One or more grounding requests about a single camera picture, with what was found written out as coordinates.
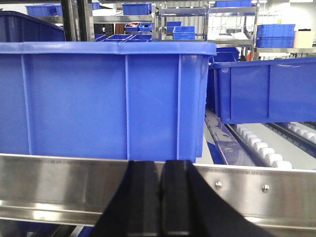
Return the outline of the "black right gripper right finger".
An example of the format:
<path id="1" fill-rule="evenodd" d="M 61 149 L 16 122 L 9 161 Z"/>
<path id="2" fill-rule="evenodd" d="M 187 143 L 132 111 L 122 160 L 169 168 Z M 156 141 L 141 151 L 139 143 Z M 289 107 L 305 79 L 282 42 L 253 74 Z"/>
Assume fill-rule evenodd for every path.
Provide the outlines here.
<path id="1" fill-rule="evenodd" d="M 224 201 L 189 160 L 166 161 L 160 187 L 164 237 L 272 236 Z"/>

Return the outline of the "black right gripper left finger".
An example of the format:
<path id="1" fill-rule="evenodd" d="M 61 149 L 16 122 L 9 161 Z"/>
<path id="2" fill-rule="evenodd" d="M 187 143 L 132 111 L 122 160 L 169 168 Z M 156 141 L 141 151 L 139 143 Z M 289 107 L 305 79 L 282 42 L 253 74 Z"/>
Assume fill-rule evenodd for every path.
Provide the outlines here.
<path id="1" fill-rule="evenodd" d="M 159 181 L 153 161 L 129 161 L 115 195 L 90 237 L 157 237 Z"/>

